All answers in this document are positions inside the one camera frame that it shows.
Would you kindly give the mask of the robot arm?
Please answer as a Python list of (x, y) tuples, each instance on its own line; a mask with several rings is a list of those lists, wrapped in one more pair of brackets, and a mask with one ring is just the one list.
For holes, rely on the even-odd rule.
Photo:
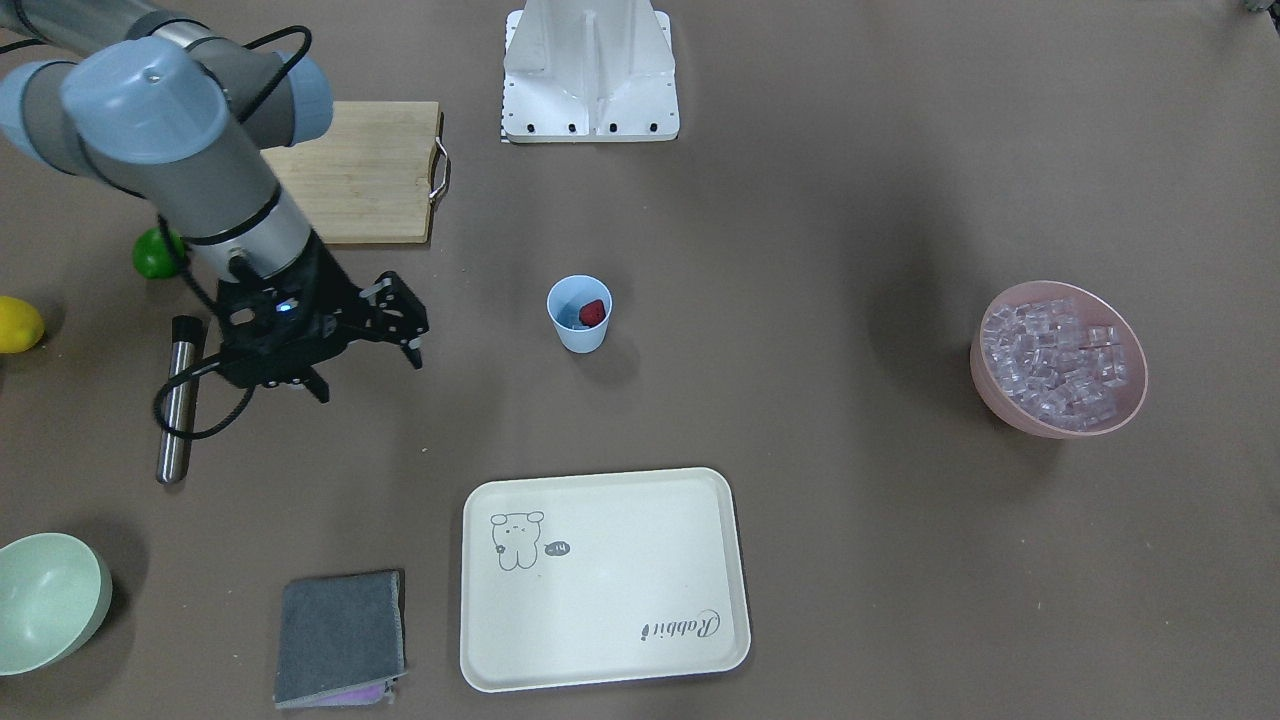
[(147, 1), (5, 1), (3, 27), (76, 59), (3, 79), (3, 133), (27, 156), (150, 201), (159, 227), (218, 275), (214, 372), (242, 389), (302, 386), (366, 341), (422, 365), (428, 314), (394, 273), (356, 286), (262, 156), (320, 138), (334, 101), (306, 47), (239, 45)]

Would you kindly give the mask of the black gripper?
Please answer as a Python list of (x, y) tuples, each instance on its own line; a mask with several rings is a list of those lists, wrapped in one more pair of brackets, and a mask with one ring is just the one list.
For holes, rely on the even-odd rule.
[(220, 322), (215, 370), (234, 387), (294, 383), (328, 404), (330, 387), (314, 366), (365, 336), (394, 345), (415, 370), (422, 368), (428, 310), (398, 273), (384, 272), (361, 290), (316, 233), (274, 275), (256, 272), (246, 252), (233, 255), (229, 269), (230, 281), (218, 283), (218, 306), (229, 316), (251, 314), (243, 323)]

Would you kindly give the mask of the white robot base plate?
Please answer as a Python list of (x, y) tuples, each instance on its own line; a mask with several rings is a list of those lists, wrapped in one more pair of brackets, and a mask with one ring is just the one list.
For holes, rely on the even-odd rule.
[(672, 22), (649, 1), (527, 1), (506, 17), (503, 70), (508, 143), (680, 135)]

